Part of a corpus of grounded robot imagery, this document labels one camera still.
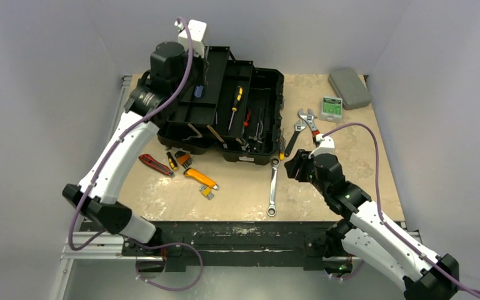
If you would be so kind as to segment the orange utility knife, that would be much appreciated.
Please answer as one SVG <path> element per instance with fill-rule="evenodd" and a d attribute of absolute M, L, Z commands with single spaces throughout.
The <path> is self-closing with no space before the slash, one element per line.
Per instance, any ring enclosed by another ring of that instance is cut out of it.
<path fill-rule="evenodd" d="M 194 180 L 196 180 L 197 182 L 211 188 L 211 189 L 214 189 L 214 190 L 219 190 L 219 185 L 214 181 L 212 180 L 210 177 L 207 177 L 206 175 L 204 175 L 203 173 L 199 172 L 198 170 L 194 169 L 193 167 L 189 167 L 187 168 L 183 174 L 186 176 L 186 177 L 189 177 L 189 178 L 192 178 Z"/>

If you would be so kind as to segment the red blue small screwdriver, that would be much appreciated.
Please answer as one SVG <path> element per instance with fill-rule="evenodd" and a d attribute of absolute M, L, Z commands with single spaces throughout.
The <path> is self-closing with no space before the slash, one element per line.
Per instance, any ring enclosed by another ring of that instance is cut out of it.
<path fill-rule="evenodd" d="M 194 88 L 194 97 L 195 98 L 201 98 L 204 94 L 204 89 L 205 89 L 206 85 L 205 84 L 200 84 L 200 85 L 197 85 L 195 86 Z"/>

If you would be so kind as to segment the steel claw hammer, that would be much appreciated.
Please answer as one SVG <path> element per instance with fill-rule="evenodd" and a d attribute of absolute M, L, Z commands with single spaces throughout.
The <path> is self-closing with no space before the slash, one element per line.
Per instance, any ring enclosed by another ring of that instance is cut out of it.
<path fill-rule="evenodd" d="M 262 143 L 265 112 L 259 108 L 251 115 L 251 122 L 246 128 L 246 137 L 252 142 Z"/>

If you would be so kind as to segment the small black adjustable wrench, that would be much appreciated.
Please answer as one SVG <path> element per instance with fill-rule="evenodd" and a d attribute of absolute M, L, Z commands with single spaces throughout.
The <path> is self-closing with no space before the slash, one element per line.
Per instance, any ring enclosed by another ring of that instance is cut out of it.
<path fill-rule="evenodd" d="M 284 150 L 284 157 L 287 158 L 291 155 L 291 152 L 293 150 L 293 147 L 296 143 L 296 140 L 300 134 L 301 131 L 303 131 L 306 128 L 306 123 L 301 119 L 298 120 L 295 125 L 294 125 L 294 133 L 292 134 L 290 140 L 287 143 L 287 146 Z"/>

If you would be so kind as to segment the grey plastic case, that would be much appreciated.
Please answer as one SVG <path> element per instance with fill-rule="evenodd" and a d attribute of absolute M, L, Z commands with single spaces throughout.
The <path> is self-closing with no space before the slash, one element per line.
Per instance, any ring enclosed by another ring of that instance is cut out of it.
<path fill-rule="evenodd" d="M 328 81 L 337 96 L 342 99 L 345 110 L 365 108 L 372 101 L 366 85 L 353 68 L 346 67 L 332 71 Z"/>

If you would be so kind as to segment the silver ratchet wrench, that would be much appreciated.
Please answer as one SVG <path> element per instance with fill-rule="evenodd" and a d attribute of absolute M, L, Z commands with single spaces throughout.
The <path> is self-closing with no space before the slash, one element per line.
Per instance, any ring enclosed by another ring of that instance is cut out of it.
<path fill-rule="evenodd" d="M 278 181 L 278 169 L 280 166 L 280 159 L 274 157 L 271 159 L 271 182 L 270 182 L 270 194 L 269 194 L 269 206 L 267 208 L 267 215 L 274 217 L 277 214 L 276 209 L 276 192 Z"/>

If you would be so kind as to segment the yellow handled screwdriver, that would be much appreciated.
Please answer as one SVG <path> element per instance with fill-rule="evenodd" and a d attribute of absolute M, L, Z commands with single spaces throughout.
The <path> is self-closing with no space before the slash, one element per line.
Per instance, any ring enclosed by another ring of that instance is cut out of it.
<path fill-rule="evenodd" d="M 285 158 L 285 152 L 286 152 L 286 140 L 281 137 L 279 139 L 279 160 L 283 161 Z"/>

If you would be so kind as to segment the red handled adjustable wrench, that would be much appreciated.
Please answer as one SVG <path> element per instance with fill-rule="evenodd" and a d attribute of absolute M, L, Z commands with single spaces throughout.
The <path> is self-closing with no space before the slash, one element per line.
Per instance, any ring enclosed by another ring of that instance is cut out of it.
<path fill-rule="evenodd" d="M 312 140 L 314 144 L 318 144 L 317 135 L 320 134 L 319 129 L 315 125 L 316 115 L 312 109 L 308 109 L 304 112 L 303 108 L 299 109 L 297 115 L 306 122 L 312 133 Z"/>

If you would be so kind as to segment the black plastic toolbox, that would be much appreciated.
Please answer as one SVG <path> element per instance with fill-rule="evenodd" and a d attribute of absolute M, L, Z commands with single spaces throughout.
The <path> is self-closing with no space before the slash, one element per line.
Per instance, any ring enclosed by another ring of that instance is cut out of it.
<path fill-rule="evenodd" d="M 255 67 L 252 61 L 238 60 L 224 46 L 211 46 L 207 57 L 209 69 L 203 96 L 180 100 L 177 111 L 159 130 L 158 141 L 167 148 L 196 155 L 215 148 L 229 162 L 267 165 L 278 157 L 279 139 L 283 137 L 284 74 L 277 69 Z M 228 132 L 237 86 L 243 88 L 243 94 Z M 261 154 L 253 151 L 253 142 L 247 139 L 243 128 L 247 109 L 253 114 L 259 108 L 271 115 Z"/>

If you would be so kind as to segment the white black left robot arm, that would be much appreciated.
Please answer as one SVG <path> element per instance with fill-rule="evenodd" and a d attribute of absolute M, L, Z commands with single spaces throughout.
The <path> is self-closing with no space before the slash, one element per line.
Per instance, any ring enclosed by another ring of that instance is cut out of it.
<path fill-rule="evenodd" d="M 161 229 L 118 199 L 133 164 L 144 146 L 157 135 L 177 109 L 190 98 L 196 86 L 205 83 L 208 69 L 205 42 L 163 42 L 150 56 L 145 71 L 124 105 L 119 123 L 91 170 L 77 183 L 67 184 L 63 197 L 74 207 L 67 241 L 73 242 L 79 216 L 94 221 L 111 234 L 137 242 L 147 256 L 161 249 Z"/>

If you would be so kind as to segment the aluminium frame rail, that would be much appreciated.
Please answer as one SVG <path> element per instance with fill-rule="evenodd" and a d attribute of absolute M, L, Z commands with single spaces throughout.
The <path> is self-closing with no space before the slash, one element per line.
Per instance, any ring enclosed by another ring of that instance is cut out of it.
<path fill-rule="evenodd" d="M 118 125 L 121 119 L 121 115 L 124 111 L 124 105 L 128 100 L 129 90 L 131 81 L 133 80 L 133 74 L 123 74 L 121 77 L 121 87 L 119 90 L 118 98 L 117 98 L 117 106 L 114 113 L 114 117 L 111 121 L 111 125 L 109 127 L 106 148 L 102 150 L 99 158 L 94 163 L 92 169 L 88 171 L 84 177 L 85 179 L 85 190 L 82 190 L 80 187 L 78 188 L 78 192 L 83 192 L 77 203 L 73 200 L 69 200 L 68 202 L 74 208 L 73 215 L 71 217 L 71 222 L 69 224 L 69 229 L 67 232 L 67 238 L 64 247 L 68 247 L 72 252 L 82 251 L 85 247 L 87 247 L 90 243 L 92 243 L 97 237 L 99 237 L 103 232 L 97 232 L 93 234 L 92 237 L 87 239 L 85 242 L 76 243 L 74 241 L 74 235 L 76 233 L 76 229 L 80 228 L 80 225 L 83 223 L 83 220 L 86 218 L 82 212 L 82 208 L 85 208 L 86 198 L 89 196 L 89 193 L 96 187 L 98 183 L 98 179 L 101 177 L 102 171 L 105 168 L 105 165 L 109 161 L 109 156 L 111 155 L 110 150 L 112 148 L 111 139 L 113 138 L 114 134 L 118 130 Z"/>

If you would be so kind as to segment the black yellow phillips screwdriver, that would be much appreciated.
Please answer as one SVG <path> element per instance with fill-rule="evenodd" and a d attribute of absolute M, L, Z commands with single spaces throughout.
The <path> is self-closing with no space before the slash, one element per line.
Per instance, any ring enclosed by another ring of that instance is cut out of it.
<path fill-rule="evenodd" d="M 232 105 L 232 108 L 231 108 L 231 117 L 230 117 L 230 120 L 229 120 L 229 125 L 227 127 L 228 132 L 231 130 L 232 123 L 233 123 L 233 120 L 234 120 L 234 115 L 238 111 L 238 106 L 239 106 L 239 103 L 242 99 L 242 96 L 243 96 L 243 88 L 241 86 L 237 86 L 236 90 L 235 90 L 235 93 L 234 93 L 234 97 L 233 97 L 233 105 Z"/>

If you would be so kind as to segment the green white bit box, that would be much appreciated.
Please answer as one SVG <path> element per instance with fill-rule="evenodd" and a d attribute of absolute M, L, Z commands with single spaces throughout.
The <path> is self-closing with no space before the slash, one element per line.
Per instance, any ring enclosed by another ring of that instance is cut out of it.
<path fill-rule="evenodd" d="M 323 121 L 340 123 L 343 120 L 343 100 L 339 97 L 324 96 L 319 118 Z"/>

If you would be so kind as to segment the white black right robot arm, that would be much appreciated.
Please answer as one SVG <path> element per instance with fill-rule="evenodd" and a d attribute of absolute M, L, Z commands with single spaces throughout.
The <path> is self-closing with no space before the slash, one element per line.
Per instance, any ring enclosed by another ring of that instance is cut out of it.
<path fill-rule="evenodd" d="M 284 165 L 288 178 L 310 183 L 342 218 L 327 230 L 326 255 L 347 252 L 389 278 L 405 299 L 451 299 L 459 263 L 440 256 L 403 230 L 358 185 L 348 181 L 333 154 L 300 149 Z"/>

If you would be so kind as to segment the black multi pliers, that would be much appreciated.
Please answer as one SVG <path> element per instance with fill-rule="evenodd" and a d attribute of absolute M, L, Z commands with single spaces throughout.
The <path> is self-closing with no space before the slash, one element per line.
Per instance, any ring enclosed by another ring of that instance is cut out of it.
<path fill-rule="evenodd" d="M 261 107 L 257 111 L 256 121 L 256 130 L 254 136 L 252 137 L 252 150 L 255 153 L 261 154 L 264 150 L 264 139 L 266 138 L 267 131 L 270 127 L 271 115 L 265 108 Z"/>

